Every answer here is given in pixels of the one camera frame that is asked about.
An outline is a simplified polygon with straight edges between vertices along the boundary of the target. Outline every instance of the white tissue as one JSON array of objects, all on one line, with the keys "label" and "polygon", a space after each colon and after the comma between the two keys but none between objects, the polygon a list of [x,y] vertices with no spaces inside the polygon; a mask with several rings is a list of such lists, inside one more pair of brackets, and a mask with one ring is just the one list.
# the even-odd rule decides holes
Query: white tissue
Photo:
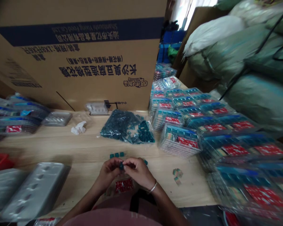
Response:
[{"label": "white tissue", "polygon": [[74,133],[75,135],[79,135],[80,133],[84,133],[85,132],[85,128],[84,128],[84,124],[86,123],[86,121],[80,122],[79,124],[77,124],[75,127],[71,128],[71,132]]}]

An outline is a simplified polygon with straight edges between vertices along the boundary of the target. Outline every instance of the hand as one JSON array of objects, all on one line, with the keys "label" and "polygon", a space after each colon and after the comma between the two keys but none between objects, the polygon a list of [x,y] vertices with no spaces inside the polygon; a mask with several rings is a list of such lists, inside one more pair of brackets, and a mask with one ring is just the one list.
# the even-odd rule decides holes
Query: hand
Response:
[{"label": "hand", "polygon": [[119,164],[122,161],[123,160],[119,158],[112,158],[104,162],[100,174],[92,186],[92,188],[99,192],[100,195],[104,194],[112,181],[121,173]]},{"label": "hand", "polygon": [[151,190],[156,180],[142,158],[128,158],[123,162],[126,174],[132,177],[139,185]]}]

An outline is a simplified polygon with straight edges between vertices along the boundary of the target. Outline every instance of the bracelet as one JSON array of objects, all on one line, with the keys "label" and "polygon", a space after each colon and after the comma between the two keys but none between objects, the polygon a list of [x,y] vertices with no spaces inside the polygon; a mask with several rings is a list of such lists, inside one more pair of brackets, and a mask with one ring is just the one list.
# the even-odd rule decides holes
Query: bracelet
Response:
[{"label": "bracelet", "polygon": [[148,191],[147,194],[150,194],[152,191],[154,191],[154,189],[156,188],[156,185],[157,185],[157,181],[155,181],[154,187],[150,191]]}]

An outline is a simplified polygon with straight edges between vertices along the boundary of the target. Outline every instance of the person's left hand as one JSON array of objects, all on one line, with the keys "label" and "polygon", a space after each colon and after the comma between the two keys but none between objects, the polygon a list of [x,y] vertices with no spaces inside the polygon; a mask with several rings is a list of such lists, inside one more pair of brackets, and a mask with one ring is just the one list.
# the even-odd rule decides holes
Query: person's left hand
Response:
[{"label": "person's left hand", "polygon": [[111,185],[112,181],[121,173],[119,164],[122,161],[123,160],[119,158],[112,158],[104,162],[100,174],[98,175],[92,188],[102,195]]}]

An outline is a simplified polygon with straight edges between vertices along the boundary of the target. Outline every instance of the person's right hand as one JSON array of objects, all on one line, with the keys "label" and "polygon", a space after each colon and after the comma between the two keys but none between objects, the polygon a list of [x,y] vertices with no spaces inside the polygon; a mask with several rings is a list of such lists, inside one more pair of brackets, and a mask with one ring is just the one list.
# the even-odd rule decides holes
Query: person's right hand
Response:
[{"label": "person's right hand", "polygon": [[142,158],[128,158],[123,162],[126,174],[132,177],[139,185],[151,190],[156,180]]}]

